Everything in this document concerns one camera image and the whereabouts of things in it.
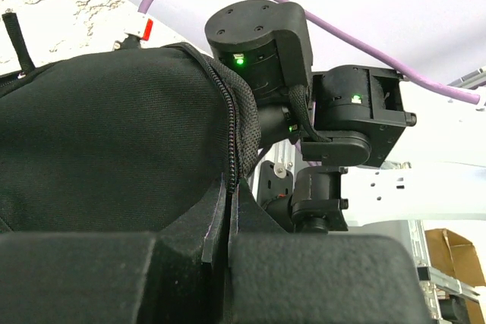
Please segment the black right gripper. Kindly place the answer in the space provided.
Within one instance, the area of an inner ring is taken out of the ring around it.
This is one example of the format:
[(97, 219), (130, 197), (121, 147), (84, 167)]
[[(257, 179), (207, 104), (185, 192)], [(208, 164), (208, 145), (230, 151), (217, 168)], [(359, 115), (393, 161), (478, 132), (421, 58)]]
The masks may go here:
[(284, 140), (289, 140), (292, 145), (298, 142), (299, 123), (288, 105), (260, 105), (258, 118), (261, 129), (260, 149)]

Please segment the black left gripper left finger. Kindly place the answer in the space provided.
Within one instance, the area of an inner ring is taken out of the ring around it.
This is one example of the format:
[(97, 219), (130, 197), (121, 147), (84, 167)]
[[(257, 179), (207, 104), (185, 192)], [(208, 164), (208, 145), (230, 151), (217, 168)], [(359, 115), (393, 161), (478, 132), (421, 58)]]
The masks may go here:
[(5, 233), (3, 323), (217, 323), (226, 192), (159, 233)]

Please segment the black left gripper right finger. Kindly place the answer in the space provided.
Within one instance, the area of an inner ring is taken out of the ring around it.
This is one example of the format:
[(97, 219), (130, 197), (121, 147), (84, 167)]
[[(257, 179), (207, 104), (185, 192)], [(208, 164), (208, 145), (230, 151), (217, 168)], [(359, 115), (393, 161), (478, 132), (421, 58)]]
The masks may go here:
[(234, 323), (430, 323), (409, 253), (380, 235), (290, 234), (241, 182), (232, 202)]

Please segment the black student backpack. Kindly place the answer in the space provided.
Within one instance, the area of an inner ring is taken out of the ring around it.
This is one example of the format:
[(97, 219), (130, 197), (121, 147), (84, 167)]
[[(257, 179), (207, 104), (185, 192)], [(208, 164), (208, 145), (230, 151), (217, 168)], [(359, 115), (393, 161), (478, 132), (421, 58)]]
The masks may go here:
[(159, 231), (211, 185), (232, 193), (261, 139), (250, 87), (185, 42), (1, 78), (1, 230)]

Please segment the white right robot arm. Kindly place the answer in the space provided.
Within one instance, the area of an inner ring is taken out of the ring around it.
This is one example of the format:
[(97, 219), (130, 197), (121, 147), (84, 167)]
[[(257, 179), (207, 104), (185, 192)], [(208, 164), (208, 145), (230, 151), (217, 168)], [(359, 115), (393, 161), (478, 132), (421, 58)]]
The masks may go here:
[(346, 231), (393, 220), (482, 220), (485, 179), (445, 165), (383, 169), (417, 118), (402, 106), (391, 69), (345, 65), (313, 73), (305, 12), (293, 2), (247, 0), (205, 25), (213, 55), (250, 86), (261, 146), (299, 141), (296, 174), (259, 164), (257, 202), (289, 232)]

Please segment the black mounting plate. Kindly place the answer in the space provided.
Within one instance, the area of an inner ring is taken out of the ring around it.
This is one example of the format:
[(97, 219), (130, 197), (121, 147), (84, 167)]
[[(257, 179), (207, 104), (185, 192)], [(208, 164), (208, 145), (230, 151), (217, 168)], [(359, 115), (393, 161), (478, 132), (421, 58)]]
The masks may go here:
[(280, 162), (264, 161), (256, 182), (256, 202), (264, 208), (272, 200), (289, 195), (293, 190), (293, 173)]

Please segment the brown cardboard box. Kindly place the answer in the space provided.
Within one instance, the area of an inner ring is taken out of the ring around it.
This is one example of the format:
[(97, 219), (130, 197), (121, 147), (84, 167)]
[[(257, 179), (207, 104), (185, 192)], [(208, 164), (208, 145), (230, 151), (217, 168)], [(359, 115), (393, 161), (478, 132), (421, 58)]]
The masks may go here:
[[(445, 228), (425, 232), (431, 264), (443, 274), (474, 289), (485, 286), (485, 275), (474, 244)], [(484, 323), (485, 309), (473, 300), (438, 291), (443, 319), (451, 323)]]

